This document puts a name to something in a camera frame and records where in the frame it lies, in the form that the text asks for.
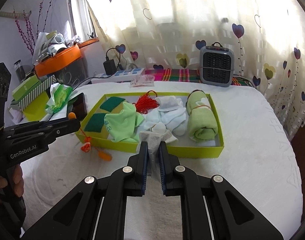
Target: rubber band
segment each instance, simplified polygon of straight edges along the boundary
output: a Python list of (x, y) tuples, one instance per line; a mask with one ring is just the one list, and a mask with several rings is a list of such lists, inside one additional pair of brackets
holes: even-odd
[(210, 111), (211, 111), (211, 107), (210, 106), (207, 106), (207, 105), (201, 105), (201, 106), (196, 106), (196, 107), (194, 107), (191, 111), (190, 111), (190, 113), (189, 113), (189, 115), (191, 115), (191, 113), (192, 113), (192, 111), (194, 110), (194, 109), (196, 109), (196, 108), (200, 108), (200, 107), (207, 107)]

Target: rolled green towel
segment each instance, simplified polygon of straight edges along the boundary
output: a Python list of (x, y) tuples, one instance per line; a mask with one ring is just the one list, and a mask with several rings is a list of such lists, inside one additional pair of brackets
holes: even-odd
[(189, 115), (187, 129), (189, 137), (196, 142), (214, 140), (218, 126), (206, 94), (203, 91), (193, 91), (187, 100)]

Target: cardboard tray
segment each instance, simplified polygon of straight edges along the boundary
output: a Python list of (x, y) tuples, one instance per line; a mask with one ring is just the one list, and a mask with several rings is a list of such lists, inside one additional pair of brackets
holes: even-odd
[[(104, 103), (107, 98), (110, 97), (131, 97), (131, 96), (142, 96), (145, 93), (142, 92), (136, 92), (136, 93), (117, 93), (117, 94), (105, 94), (98, 102), (97, 104), (91, 109), (91, 111), (88, 113), (88, 115), (85, 117), (85, 119), (81, 122), (81, 129), (84, 131), (85, 126), (87, 125), (88, 121), (90, 120), (91, 116), (96, 113), (98, 108), (101, 106), (102, 103)], [(158, 96), (188, 96), (189, 93), (183, 93), (183, 92), (158, 92)], [(217, 121), (218, 125), (218, 138), (219, 138), (219, 146), (215, 147), (183, 147), (183, 146), (167, 146), (168, 152), (170, 154), (176, 155), (181, 158), (218, 158), (220, 153), (222, 152), (224, 148), (224, 139), (222, 135), (222, 130), (218, 118), (218, 114), (214, 105), (214, 102), (211, 98), (210, 94), (206, 94), (208, 96), (209, 103), (211, 105), (211, 109), (214, 113), (215, 119)], [(79, 130), (75, 133), (78, 139), (83, 143), (85, 140), (85, 135)], [(137, 143), (129, 143), (129, 142), (112, 142), (108, 139), (103, 139), (98, 137), (97, 132), (85, 132), (86, 136), (90, 136), (92, 138), (91, 144), (96, 147), (100, 148), (106, 148), (106, 149), (112, 149), (122, 152), (129, 152), (129, 153), (136, 153)]]

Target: smartphone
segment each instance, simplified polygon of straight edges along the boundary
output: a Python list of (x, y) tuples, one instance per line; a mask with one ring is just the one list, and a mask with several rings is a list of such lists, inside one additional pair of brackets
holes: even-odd
[(85, 102), (85, 94), (81, 93), (68, 101), (67, 116), (70, 112), (75, 113), (76, 118), (82, 121), (87, 115), (87, 108)]

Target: white bed sheet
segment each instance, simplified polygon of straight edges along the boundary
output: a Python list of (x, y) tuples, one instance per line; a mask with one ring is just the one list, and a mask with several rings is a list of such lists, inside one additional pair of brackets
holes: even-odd
[[(302, 193), (299, 168), (283, 127), (269, 103), (254, 88), (228, 88), (184, 82), (155, 82), (155, 87), (129, 88), (129, 83), (98, 83), (83, 92), (88, 111), (102, 95), (120, 92), (210, 93), (222, 126), (224, 150), (216, 159), (180, 159), (197, 174), (221, 174), (245, 196), (288, 240), (300, 226)], [(55, 117), (65, 115), (65, 110)], [(58, 138), (49, 151), (22, 163), (28, 229), (75, 185), (88, 175), (111, 175), (127, 164), (129, 153), (107, 150), (105, 162), (96, 152), (84, 153), (73, 134)], [(160, 184), (147, 179), (142, 198), (128, 198), (125, 239), (182, 239), (179, 197), (164, 197)]]

